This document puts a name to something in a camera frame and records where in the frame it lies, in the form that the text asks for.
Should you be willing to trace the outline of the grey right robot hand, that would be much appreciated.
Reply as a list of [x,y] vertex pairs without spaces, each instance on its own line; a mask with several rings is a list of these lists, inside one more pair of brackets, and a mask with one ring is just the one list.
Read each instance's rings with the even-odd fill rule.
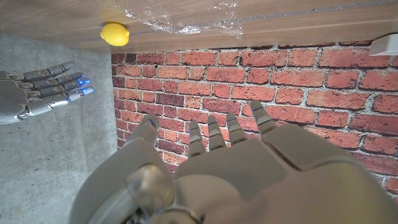
[[74,67],[74,62],[67,62],[25,73],[2,71],[1,124],[47,113],[94,92],[81,72],[63,75]]

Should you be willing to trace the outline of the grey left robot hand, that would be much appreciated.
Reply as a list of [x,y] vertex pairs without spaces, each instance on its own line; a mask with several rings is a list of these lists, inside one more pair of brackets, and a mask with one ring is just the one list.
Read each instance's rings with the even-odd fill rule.
[[143,117],[81,187],[71,223],[396,223],[397,205],[344,149],[296,125],[276,125],[259,101],[260,136],[228,114],[230,145],[208,118],[209,145],[190,123],[188,159],[171,174],[155,150],[159,121]]

